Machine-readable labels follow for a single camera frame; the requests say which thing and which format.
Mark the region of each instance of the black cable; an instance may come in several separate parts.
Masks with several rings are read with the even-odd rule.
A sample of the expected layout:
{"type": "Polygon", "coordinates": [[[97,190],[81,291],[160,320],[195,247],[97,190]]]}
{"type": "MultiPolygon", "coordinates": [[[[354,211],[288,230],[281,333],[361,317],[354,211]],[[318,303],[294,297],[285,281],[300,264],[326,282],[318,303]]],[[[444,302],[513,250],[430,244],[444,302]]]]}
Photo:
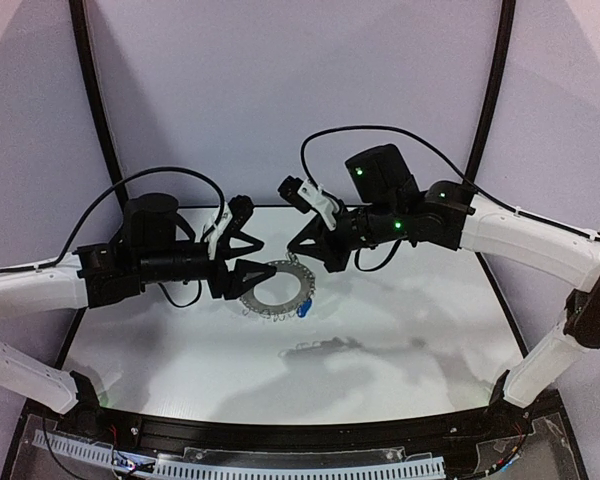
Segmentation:
{"type": "Polygon", "coordinates": [[[401,244],[402,244],[402,240],[396,240],[395,243],[393,244],[393,247],[391,247],[391,250],[389,251],[387,258],[385,258],[381,263],[379,263],[378,265],[376,265],[373,268],[360,268],[360,252],[362,251],[362,249],[358,249],[358,250],[356,250],[356,253],[353,256],[353,264],[361,272],[365,272],[365,273],[377,272],[378,270],[381,270],[384,267],[386,267],[387,265],[389,265],[389,262],[391,262],[391,260],[393,260],[393,257],[396,256],[396,253],[398,253],[398,248],[400,248],[401,244]]]}
{"type": "MultiPolygon", "coordinates": [[[[80,229],[82,228],[82,226],[86,222],[86,220],[89,217],[89,215],[91,215],[91,213],[96,209],[96,207],[98,205],[100,205],[100,203],[102,203],[102,201],[105,198],[107,198],[109,195],[111,195],[111,193],[114,192],[116,190],[116,188],[119,187],[119,186],[126,185],[127,183],[129,183],[129,182],[131,182],[133,180],[136,180],[136,179],[141,178],[141,177],[146,177],[147,175],[153,175],[153,174],[156,174],[156,173],[181,173],[183,175],[189,175],[191,177],[195,177],[195,178],[198,178],[198,179],[206,182],[211,188],[213,188],[215,190],[215,192],[218,195],[218,200],[220,202],[220,208],[218,209],[218,215],[216,216],[216,220],[215,220],[214,224],[218,225],[220,223],[220,220],[222,219],[222,215],[224,214],[225,199],[224,199],[224,193],[222,192],[222,190],[220,189],[220,187],[213,180],[211,180],[206,175],[203,175],[203,174],[201,174],[199,172],[196,172],[195,170],[191,170],[189,168],[184,168],[184,167],[153,167],[153,168],[148,168],[146,170],[141,170],[141,171],[139,171],[137,173],[134,173],[133,175],[131,175],[129,177],[123,178],[122,180],[120,180],[119,182],[111,185],[104,192],[102,192],[102,194],[100,194],[100,196],[98,198],[96,198],[91,203],[91,205],[89,205],[87,207],[87,209],[84,211],[84,213],[82,214],[82,216],[80,217],[80,219],[78,220],[78,222],[76,223],[76,225],[73,227],[73,230],[71,231],[71,234],[69,235],[69,238],[65,242],[64,246],[62,247],[62,250],[60,251],[60,254],[58,255],[58,257],[55,260],[52,260],[52,261],[46,262],[46,263],[41,263],[37,267],[35,265],[24,265],[24,266],[20,266],[20,267],[0,268],[0,274],[1,273],[29,272],[29,271],[34,271],[36,269],[42,270],[42,269],[45,269],[45,268],[55,267],[56,265],[58,265],[63,260],[63,258],[65,257],[65,255],[67,254],[67,252],[69,251],[69,249],[71,248],[71,244],[75,240],[76,236],[78,235],[78,232],[80,231],[80,229]]],[[[209,235],[213,231],[213,229],[214,229],[214,227],[212,227],[209,230],[207,230],[202,235],[202,240],[204,240],[207,237],[207,235],[209,235]]]]}
{"type": "Polygon", "coordinates": [[[169,302],[175,308],[188,308],[191,305],[198,303],[198,300],[200,300],[200,297],[202,296],[202,282],[200,280],[198,280],[198,293],[197,293],[196,297],[185,305],[180,305],[180,304],[176,303],[173,300],[173,298],[171,298],[171,295],[169,295],[169,291],[167,290],[167,287],[165,287],[162,283],[158,283],[158,287],[160,287],[160,290],[162,290],[162,294],[167,299],[167,302],[169,302]]]}
{"type": "MultiPolygon", "coordinates": [[[[91,51],[91,39],[89,38],[89,25],[87,23],[84,1],[69,0],[69,10],[71,12],[71,24],[73,26],[73,36],[78,52],[80,70],[82,71],[82,81],[87,93],[87,99],[89,100],[93,125],[98,135],[100,149],[102,150],[102,156],[104,157],[104,163],[107,166],[111,183],[118,183],[123,178],[122,171],[120,170],[120,163],[113,145],[104,102],[102,101],[102,94],[98,85],[98,75],[91,51]]],[[[124,209],[124,206],[129,201],[129,192],[127,192],[124,185],[116,189],[116,196],[118,197],[120,208],[124,209]]]]}
{"type": "Polygon", "coordinates": [[[482,111],[480,112],[480,120],[478,120],[478,127],[476,128],[476,135],[473,138],[473,145],[471,147],[471,153],[469,154],[467,168],[464,171],[467,178],[471,181],[475,181],[476,175],[478,174],[482,155],[485,146],[487,145],[491,123],[493,122],[493,115],[496,110],[498,95],[500,93],[500,85],[502,84],[502,77],[504,76],[504,67],[507,63],[507,53],[509,51],[511,31],[513,30],[513,15],[515,9],[516,0],[502,0],[500,22],[498,24],[496,44],[493,49],[489,80],[484,94],[484,101],[482,103],[482,111]]]}
{"type": "MultiPolygon", "coordinates": [[[[412,140],[415,140],[419,144],[423,145],[424,147],[428,148],[433,153],[435,153],[438,157],[440,157],[449,166],[449,168],[451,168],[451,170],[453,170],[453,172],[456,175],[458,175],[464,181],[464,183],[469,185],[476,192],[482,194],[485,198],[488,198],[489,200],[491,200],[493,203],[495,203],[499,207],[507,210],[508,212],[520,215],[521,217],[525,217],[530,220],[534,220],[536,222],[543,223],[545,225],[550,225],[552,227],[559,228],[561,230],[567,231],[569,233],[573,233],[573,234],[578,235],[583,238],[587,238],[587,239],[590,238],[588,233],[583,232],[582,230],[578,230],[576,228],[570,227],[569,225],[564,225],[564,224],[556,222],[554,220],[539,217],[537,215],[534,215],[533,213],[517,210],[516,208],[512,207],[508,203],[505,203],[502,200],[498,199],[497,197],[494,197],[489,192],[484,190],[482,187],[479,187],[478,185],[476,185],[444,153],[442,153],[440,150],[438,150],[431,143],[427,142],[424,138],[420,137],[419,135],[416,135],[413,132],[410,132],[409,130],[405,130],[405,129],[399,128],[399,127],[392,127],[389,125],[346,125],[344,127],[328,128],[326,130],[321,130],[312,135],[309,135],[302,142],[302,145],[300,147],[300,163],[302,164],[302,169],[304,170],[305,175],[311,181],[311,183],[313,183],[316,186],[318,185],[317,182],[315,181],[315,179],[313,178],[313,175],[311,175],[311,172],[309,172],[309,167],[307,166],[307,160],[305,158],[305,150],[306,150],[309,142],[311,142],[312,140],[315,140],[316,138],[324,137],[325,135],[331,135],[333,133],[359,131],[359,130],[394,132],[394,133],[399,133],[400,135],[405,135],[405,136],[411,138],[412,140]]],[[[323,191],[323,193],[325,195],[329,196],[330,198],[335,199],[335,197],[332,194],[325,192],[325,191],[323,191]]],[[[593,240],[596,242],[600,242],[600,237],[595,237],[593,240]]]]}
{"type": "Polygon", "coordinates": [[[58,465],[58,467],[60,467],[60,469],[62,469],[71,478],[75,478],[77,480],[87,480],[86,478],[81,477],[80,475],[76,475],[71,470],[69,470],[67,467],[65,467],[62,463],[60,463],[60,460],[58,460],[58,457],[56,457],[56,454],[53,453],[53,450],[51,449],[51,442],[49,441],[49,434],[47,433],[47,418],[46,417],[42,417],[42,434],[44,435],[44,443],[47,445],[47,450],[49,450],[49,454],[51,455],[51,458],[56,463],[56,465],[58,465]]]}

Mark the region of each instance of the black frame edge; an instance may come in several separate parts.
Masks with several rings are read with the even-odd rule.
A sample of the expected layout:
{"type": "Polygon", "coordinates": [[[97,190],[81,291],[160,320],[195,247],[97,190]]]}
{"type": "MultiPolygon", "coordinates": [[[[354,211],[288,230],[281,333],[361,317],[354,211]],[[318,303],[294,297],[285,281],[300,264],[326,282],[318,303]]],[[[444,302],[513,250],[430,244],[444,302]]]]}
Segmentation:
{"type": "Polygon", "coordinates": [[[487,137],[489,136],[489,130],[491,130],[491,123],[493,122],[496,104],[498,103],[500,85],[504,76],[504,67],[507,63],[511,31],[513,30],[515,9],[516,0],[502,0],[500,23],[498,24],[498,33],[496,34],[496,44],[493,50],[489,81],[484,95],[484,102],[482,103],[482,111],[480,112],[476,135],[473,139],[473,146],[471,147],[467,168],[465,169],[465,176],[472,182],[475,181],[478,175],[478,169],[482,162],[482,154],[487,145],[487,137]]]}
{"type": "MultiPolygon", "coordinates": [[[[71,11],[71,24],[73,26],[73,35],[80,61],[80,70],[82,71],[82,80],[91,109],[91,117],[93,118],[93,124],[98,135],[100,148],[102,149],[104,163],[107,166],[107,172],[113,185],[122,180],[123,176],[98,83],[84,0],[69,0],[69,9],[71,11]]],[[[124,205],[129,201],[129,192],[126,186],[118,187],[115,193],[120,209],[123,209],[124,205]]]]}

